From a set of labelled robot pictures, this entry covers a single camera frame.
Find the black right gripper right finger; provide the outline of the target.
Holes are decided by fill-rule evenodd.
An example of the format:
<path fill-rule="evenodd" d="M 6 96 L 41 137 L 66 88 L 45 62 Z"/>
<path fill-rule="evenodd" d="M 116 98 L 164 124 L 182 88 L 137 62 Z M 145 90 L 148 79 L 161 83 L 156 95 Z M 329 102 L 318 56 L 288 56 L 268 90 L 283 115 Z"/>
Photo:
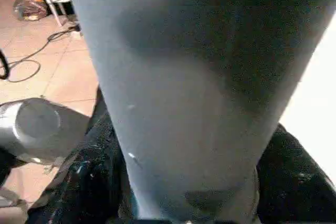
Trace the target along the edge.
<path fill-rule="evenodd" d="M 262 223 L 334 223 L 335 186 L 281 124 L 257 164 Z"/>

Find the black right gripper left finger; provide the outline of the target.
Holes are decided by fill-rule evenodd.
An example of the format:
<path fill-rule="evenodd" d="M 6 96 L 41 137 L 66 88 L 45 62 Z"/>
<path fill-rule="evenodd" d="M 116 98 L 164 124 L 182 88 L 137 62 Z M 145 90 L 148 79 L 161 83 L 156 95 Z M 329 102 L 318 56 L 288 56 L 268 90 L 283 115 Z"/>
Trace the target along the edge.
<path fill-rule="evenodd" d="M 26 223 L 125 223 L 132 193 L 108 113 L 101 115 L 28 210 Z"/>

